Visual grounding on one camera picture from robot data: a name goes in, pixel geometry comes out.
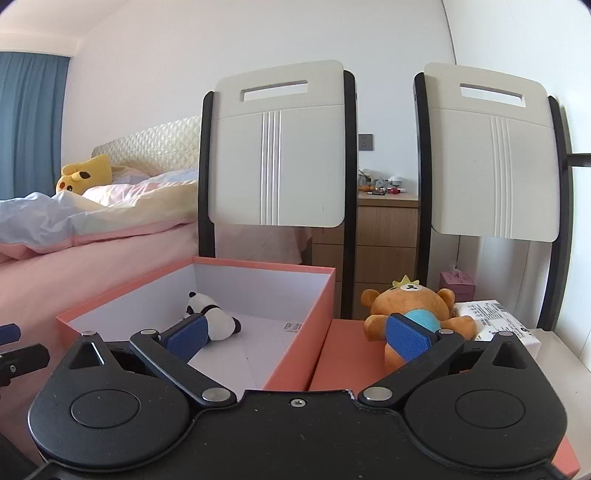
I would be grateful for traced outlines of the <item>brown bear plush toy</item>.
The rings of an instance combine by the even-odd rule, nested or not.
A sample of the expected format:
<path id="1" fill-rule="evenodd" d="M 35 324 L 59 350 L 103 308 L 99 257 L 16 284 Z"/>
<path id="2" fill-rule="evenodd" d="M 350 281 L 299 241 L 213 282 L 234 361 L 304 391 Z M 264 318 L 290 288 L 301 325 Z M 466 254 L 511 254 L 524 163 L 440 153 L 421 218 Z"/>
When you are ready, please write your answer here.
<path id="1" fill-rule="evenodd" d="M 363 333 L 369 341 L 383 341 L 385 371 L 390 374 L 405 364 L 405 361 L 392 347 L 386 346 L 386 322 L 393 314 L 402 314 L 431 332 L 450 329 L 466 340 L 476 336 L 476 324 L 470 316 L 455 316 L 455 294 L 443 288 L 431 290 L 404 277 L 394 281 L 393 286 L 379 292 L 367 289 L 361 295 L 363 306 L 369 308 L 370 315 L 363 322 Z"/>

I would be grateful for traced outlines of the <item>panda plush toy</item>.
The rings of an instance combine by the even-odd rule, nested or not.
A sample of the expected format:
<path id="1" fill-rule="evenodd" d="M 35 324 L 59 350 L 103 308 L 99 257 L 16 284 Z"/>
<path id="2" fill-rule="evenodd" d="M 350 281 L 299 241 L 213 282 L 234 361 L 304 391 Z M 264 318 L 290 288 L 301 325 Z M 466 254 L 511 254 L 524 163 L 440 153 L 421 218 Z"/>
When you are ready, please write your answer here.
<path id="1" fill-rule="evenodd" d="M 207 343 L 228 339 L 242 330 L 242 324 L 238 319 L 225 313 L 214 299 L 202 293 L 190 291 L 184 317 L 188 318 L 194 314 L 199 314 L 205 319 Z"/>

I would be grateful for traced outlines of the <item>white printed carton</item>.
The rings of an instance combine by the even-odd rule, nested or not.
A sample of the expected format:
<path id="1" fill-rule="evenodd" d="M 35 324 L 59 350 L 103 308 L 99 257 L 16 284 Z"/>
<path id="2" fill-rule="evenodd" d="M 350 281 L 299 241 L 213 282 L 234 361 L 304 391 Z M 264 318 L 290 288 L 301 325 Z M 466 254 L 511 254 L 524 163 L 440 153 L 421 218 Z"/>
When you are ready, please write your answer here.
<path id="1" fill-rule="evenodd" d="M 470 316 L 476 324 L 476 341 L 491 341 L 501 331 L 513 333 L 526 347 L 533 358 L 541 348 L 541 342 L 517 318 L 496 300 L 458 302 L 455 316 Z"/>

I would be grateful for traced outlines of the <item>salmon pink box lid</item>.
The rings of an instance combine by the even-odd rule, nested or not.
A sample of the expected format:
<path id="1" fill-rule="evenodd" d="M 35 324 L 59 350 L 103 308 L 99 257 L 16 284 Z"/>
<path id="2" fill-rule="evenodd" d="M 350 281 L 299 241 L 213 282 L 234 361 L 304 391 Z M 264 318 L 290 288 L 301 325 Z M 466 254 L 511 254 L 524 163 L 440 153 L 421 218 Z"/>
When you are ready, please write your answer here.
<path id="1" fill-rule="evenodd" d="M 335 320 L 312 391 L 349 390 L 367 413 L 382 413 L 370 449 L 411 478 L 570 479 L 578 466 L 565 440 L 567 414 L 521 342 L 456 334 L 388 374 L 380 343 L 359 321 Z"/>

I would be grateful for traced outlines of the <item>clutter on cabinet top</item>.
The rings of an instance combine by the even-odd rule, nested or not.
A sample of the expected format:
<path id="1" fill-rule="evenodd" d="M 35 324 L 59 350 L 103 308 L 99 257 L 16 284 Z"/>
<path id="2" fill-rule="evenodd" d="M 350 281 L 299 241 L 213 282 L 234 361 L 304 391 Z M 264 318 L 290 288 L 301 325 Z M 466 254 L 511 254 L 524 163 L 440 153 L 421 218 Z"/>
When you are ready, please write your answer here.
<path id="1" fill-rule="evenodd" d="M 358 191 L 378 196 L 398 195 L 407 192 L 400 177 L 375 176 L 369 169 L 358 171 Z"/>

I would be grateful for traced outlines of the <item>pink gift box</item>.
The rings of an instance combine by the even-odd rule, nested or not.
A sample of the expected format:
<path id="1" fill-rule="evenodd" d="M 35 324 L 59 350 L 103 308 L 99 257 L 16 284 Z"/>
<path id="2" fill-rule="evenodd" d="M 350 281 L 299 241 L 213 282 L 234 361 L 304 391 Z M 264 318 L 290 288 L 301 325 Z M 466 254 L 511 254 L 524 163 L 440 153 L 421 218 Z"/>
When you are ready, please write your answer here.
<path id="1" fill-rule="evenodd" d="M 472 278 L 461 270 L 441 272 L 439 288 L 452 290 L 457 302 L 473 301 L 475 298 L 476 285 Z"/>

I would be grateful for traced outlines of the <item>pink bed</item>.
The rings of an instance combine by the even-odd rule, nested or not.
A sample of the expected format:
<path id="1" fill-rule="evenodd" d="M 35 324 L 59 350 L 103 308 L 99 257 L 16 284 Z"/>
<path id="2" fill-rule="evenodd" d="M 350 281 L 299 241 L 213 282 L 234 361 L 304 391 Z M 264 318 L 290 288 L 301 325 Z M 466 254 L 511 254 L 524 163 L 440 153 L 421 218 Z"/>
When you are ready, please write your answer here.
<path id="1" fill-rule="evenodd" d="M 56 317 L 116 287 L 197 254 L 197 228 L 182 225 L 45 254 L 1 265 L 1 323 L 21 329 L 19 346 L 40 343 L 50 355 L 42 370 L 1 390 L 1 433 L 28 459 L 40 462 L 27 425 L 28 409 L 69 348 Z"/>

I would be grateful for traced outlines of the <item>wooden drawer cabinet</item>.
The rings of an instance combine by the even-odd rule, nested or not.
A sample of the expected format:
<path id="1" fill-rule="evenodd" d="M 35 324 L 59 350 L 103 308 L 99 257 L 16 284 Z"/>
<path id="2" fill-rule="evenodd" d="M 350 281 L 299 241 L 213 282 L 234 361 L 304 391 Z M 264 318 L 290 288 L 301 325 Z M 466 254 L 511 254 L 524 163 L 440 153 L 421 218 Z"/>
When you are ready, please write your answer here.
<path id="1" fill-rule="evenodd" d="M 336 318 L 366 318 L 363 290 L 380 292 L 416 271 L 419 201 L 410 194 L 374 196 L 361 192 L 356 220 L 356 267 L 351 295 L 352 313 L 342 314 L 342 242 L 344 228 L 311 230 L 311 263 L 335 268 Z"/>

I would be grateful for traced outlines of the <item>pastel duvet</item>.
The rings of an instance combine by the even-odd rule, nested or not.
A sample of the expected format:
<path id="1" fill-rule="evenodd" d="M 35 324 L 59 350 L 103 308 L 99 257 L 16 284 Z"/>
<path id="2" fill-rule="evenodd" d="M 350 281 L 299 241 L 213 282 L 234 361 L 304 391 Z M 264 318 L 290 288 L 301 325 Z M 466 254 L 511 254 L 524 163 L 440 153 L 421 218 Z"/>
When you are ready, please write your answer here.
<path id="1" fill-rule="evenodd" d="M 166 172 L 84 194 L 32 193 L 1 202 L 1 261 L 98 241 L 151 235 L 197 220 L 198 172 Z"/>

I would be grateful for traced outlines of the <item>yellow plush toy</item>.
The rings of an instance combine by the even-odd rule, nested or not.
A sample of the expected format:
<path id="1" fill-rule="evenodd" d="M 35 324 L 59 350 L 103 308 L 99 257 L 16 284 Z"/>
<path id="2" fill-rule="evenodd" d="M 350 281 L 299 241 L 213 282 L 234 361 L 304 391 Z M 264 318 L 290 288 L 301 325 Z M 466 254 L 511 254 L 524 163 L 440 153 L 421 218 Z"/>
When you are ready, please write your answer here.
<path id="1" fill-rule="evenodd" d="M 64 165 L 55 190 L 57 193 L 70 191 L 82 195 L 90 188 L 109 185 L 111 182 L 110 159 L 106 154 L 101 154 L 84 162 Z"/>

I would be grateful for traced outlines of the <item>right white folding chair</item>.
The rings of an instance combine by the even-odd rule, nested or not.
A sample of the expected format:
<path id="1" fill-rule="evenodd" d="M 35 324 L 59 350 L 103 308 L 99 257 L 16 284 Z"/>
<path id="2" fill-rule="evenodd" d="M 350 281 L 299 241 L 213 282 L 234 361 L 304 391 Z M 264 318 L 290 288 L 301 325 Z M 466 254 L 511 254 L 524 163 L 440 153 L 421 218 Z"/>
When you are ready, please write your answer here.
<path id="1" fill-rule="evenodd" d="M 525 78 L 430 63 L 414 79 L 419 154 L 417 275 L 432 234 L 552 246 L 538 327 L 556 328 L 573 234 L 573 156 L 557 100 Z"/>

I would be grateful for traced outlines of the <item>white folding chair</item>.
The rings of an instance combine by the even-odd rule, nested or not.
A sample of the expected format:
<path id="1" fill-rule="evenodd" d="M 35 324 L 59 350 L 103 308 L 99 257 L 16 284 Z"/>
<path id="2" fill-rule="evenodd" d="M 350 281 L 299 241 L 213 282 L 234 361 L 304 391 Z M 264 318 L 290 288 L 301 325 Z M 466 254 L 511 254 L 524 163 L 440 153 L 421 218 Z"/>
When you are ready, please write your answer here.
<path id="1" fill-rule="evenodd" d="M 341 313 L 353 314 L 358 210 L 356 79 L 335 60 L 219 81 L 202 102 L 198 254 L 216 225 L 344 229 Z"/>
<path id="2" fill-rule="evenodd" d="M 552 246 L 538 327 L 556 328 L 573 234 L 573 156 L 557 100 L 525 78 L 430 63 L 414 79 L 419 154 L 417 275 L 432 234 Z"/>

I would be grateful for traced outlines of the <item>quilted cream headboard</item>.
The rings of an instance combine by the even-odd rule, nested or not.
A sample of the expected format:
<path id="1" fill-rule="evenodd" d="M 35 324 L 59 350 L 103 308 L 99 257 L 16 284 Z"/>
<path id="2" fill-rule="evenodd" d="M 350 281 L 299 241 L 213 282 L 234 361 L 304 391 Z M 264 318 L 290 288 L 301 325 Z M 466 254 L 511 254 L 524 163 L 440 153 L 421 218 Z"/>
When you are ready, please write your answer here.
<path id="1" fill-rule="evenodd" d="M 113 167 L 130 167 L 155 176 L 198 166 L 200 116 L 156 125 L 96 146 L 92 156 L 106 154 Z"/>

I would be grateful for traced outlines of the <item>left white folding chair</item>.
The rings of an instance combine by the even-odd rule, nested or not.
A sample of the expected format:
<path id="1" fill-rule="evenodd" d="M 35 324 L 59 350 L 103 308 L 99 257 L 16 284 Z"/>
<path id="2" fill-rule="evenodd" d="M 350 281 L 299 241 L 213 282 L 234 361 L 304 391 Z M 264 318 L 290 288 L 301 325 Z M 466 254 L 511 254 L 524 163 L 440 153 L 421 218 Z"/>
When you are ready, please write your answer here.
<path id="1" fill-rule="evenodd" d="M 335 60 L 219 81 L 202 102 L 198 254 L 216 225 L 344 229 L 341 313 L 353 314 L 358 210 L 356 79 Z"/>

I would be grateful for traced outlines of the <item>blue curtain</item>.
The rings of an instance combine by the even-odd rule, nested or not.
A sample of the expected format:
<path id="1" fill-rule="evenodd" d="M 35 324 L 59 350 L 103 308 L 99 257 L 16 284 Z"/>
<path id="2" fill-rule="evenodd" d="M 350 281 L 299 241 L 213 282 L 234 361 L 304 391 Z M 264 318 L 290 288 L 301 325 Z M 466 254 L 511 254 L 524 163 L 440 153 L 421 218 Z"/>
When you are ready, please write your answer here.
<path id="1" fill-rule="evenodd" d="M 1 54 L 1 198 L 51 195 L 61 175 L 61 133 L 69 59 Z"/>

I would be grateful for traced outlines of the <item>grey wall socket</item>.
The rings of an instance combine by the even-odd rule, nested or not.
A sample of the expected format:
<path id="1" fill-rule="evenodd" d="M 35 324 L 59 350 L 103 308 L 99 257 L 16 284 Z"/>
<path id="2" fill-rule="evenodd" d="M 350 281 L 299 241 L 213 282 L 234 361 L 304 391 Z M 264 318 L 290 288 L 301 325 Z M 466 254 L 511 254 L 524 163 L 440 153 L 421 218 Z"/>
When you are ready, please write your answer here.
<path id="1" fill-rule="evenodd" d="M 360 134 L 358 146 L 360 151 L 373 151 L 375 149 L 374 135 L 369 133 Z"/>

